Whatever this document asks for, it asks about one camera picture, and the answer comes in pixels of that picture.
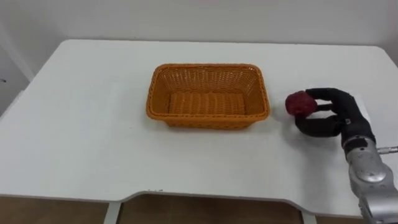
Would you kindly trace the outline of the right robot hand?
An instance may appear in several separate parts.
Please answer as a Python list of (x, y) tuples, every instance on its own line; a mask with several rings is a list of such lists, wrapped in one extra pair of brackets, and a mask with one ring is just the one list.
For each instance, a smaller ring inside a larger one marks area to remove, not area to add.
[(362, 136), (375, 141), (371, 125), (362, 115), (355, 98), (349, 93), (336, 88), (311, 88), (305, 90), (314, 100), (330, 101), (321, 105), (317, 111), (332, 111), (327, 118), (310, 119), (296, 116), (295, 125), (303, 134), (314, 138), (331, 138), (341, 135), (341, 142), (349, 138)]

